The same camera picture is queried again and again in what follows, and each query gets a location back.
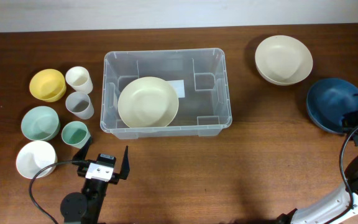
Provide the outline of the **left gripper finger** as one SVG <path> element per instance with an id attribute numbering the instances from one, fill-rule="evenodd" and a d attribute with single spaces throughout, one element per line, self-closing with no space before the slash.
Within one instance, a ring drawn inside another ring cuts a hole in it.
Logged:
<path id="1" fill-rule="evenodd" d="M 128 152 L 129 152 L 129 147 L 126 146 L 124 151 L 124 156 L 122 158 L 120 173 L 119 173 L 119 178 L 122 180 L 126 180 L 130 172 Z"/>
<path id="2" fill-rule="evenodd" d="M 90 137 L 86 144 L 73 156 L 72 160 L 74 164 L 77 164 L 79 161 L 85 160 L 85 157 L 88 153 L 88 149 L 90 148 L 90 145 L 92 144 L 93 138 Z"/>

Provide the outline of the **dark blue bowl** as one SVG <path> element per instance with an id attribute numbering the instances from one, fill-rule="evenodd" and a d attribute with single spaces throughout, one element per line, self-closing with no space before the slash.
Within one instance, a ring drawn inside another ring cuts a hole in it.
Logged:
<path id="1" fill-rule="evenodd" d="M 358 111 L 358 88 L 340 78 L 319 80 L 308 90 L 306 110 L 312 122 L 322 130 L 344 134 L 345 115 Z"/>

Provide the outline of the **beige bowl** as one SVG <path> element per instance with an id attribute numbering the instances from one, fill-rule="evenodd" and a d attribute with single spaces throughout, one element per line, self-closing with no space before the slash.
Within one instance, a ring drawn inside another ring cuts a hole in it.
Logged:
<path id="1" fill-rule="evenodd" d="M 294 85 L 306 79 L 313 68 L 309 48 L 287 35 L 267 37 L 257 46 L 255 65 L 262 78 L 274 85 Z"/>
<path id="2" fill-rule="evenodd" d="M 117 109 L 122 121 L 130 128 L 166 127 L 178 113 L 179 99 L 167 81 L 143 77 L 122 90 Z"/>

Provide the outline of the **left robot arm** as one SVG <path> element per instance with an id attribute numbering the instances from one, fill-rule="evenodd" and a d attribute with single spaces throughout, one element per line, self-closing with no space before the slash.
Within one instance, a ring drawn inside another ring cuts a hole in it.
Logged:
<path id="1" fill-rule="evenodd" d="M 85 179 L 80 192 L 68 194 L 60 204 L 60 213 L 64 223 L 97 223 L 108 185 L 126 180 L 129 172 L 128 149 L 125 149 L 121 169 L 114 172 L 116 158 L 99 154 L 95 161 L 86 160 L 92 139 L 73 156 L 72 164 L 78 166 L 77 174 Z"/>

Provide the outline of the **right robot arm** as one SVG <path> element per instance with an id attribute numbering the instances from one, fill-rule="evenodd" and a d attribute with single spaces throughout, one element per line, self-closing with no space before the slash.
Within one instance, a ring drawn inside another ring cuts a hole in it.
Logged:
<path id="1" fill-rule="evenodd" d="M 341 146 L 339 170 L 343 183 L 319 202 L 281 214 L 275 223 L 341 223 L 358 215 L 358 156 L 347 167 L 343 163 L 346 146 L 349 141 L 356 141 L 357 134 L 358 125 L 347 134 Z"/>

